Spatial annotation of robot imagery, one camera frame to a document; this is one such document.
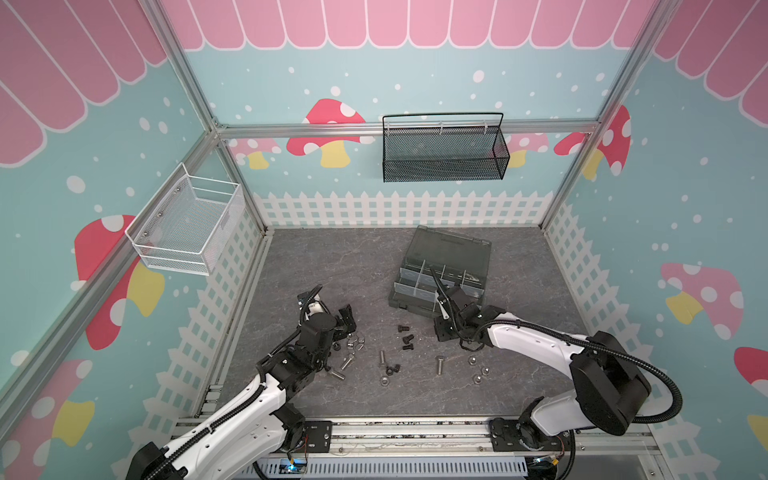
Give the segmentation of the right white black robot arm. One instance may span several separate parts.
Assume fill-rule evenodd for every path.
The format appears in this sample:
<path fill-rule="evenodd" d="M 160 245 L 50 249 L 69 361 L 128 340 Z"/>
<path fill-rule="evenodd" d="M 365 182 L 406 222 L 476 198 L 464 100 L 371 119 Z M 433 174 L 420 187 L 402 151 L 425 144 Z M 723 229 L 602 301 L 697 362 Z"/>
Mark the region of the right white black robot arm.
<path fill-rule="evenodd" d="M 598 429 L 622 436 L 632 424 L 658 424 L 682 410 L 683 395 L 662 370 L 625 351 L 608 332 L 564 333 L 494 306 L 479 307 L 459 286 L 435 282 L 436 300 L 461 347 L 519 353 L 571 380 L 570 390 L 533 400 L 514 421 L 494 419 L 491 435 L 539 451 L 557 436 Z"/>

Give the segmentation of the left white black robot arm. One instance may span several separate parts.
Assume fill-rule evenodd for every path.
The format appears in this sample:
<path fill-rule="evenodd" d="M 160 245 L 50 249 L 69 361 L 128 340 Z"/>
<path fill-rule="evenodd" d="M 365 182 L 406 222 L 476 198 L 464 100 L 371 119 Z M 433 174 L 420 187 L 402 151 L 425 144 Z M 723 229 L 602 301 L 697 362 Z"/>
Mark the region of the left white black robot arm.
<path fill-rule="evenodd" d="M 140 448 L 126 477 L 232 479 L 270 453 L 295 449 L 306 418 L 290 401 L 328 369 L 333 345 L 356 331 L 351 307 L 331 312 L 321 290 L 318 284 L 297 296 L 297 328 L 256 363 L 254 378 L 239 394 L 166 445 Z"/>

